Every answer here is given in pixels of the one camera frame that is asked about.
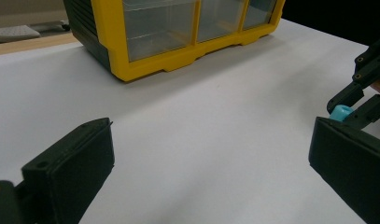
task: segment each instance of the wooden surface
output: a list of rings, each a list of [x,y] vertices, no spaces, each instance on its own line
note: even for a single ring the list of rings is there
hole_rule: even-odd
[[[22,40],[18,42],[0,44],[0,55],[25,51],[30,49],[42,49],[51,46],[77,42],[72,34],[54,35],[36,39]]]

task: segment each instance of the plastic drawer organizer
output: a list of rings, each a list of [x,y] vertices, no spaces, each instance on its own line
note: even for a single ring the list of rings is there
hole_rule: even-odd
[[[74,36],[115,76],[172,71],[277,27],[285,0],[64,0]]]

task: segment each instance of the background wall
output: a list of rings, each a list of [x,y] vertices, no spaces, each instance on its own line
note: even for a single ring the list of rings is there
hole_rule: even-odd
[[[380,0],[286,0],[283,18],[364,45],[380,37]]]

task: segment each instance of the white table surface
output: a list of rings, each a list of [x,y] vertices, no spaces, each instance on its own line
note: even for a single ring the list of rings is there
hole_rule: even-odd
[[[20,183],[26,162],[110,117],[116,165],[81,223],[363,223],[307,157],[315,117],[365,49],[282,20],[129,84],[78,43],[1,55],[0,179]],[[380,120],[367,132],[380,137]]]

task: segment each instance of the small blue block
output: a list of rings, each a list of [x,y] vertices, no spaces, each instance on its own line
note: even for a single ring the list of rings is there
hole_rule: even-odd
[[[330,119],[335,119],[338,121],[344,121],[347,116],[349,116],[354,109],[347,105],[337,105],[332,113],[330,114]]]

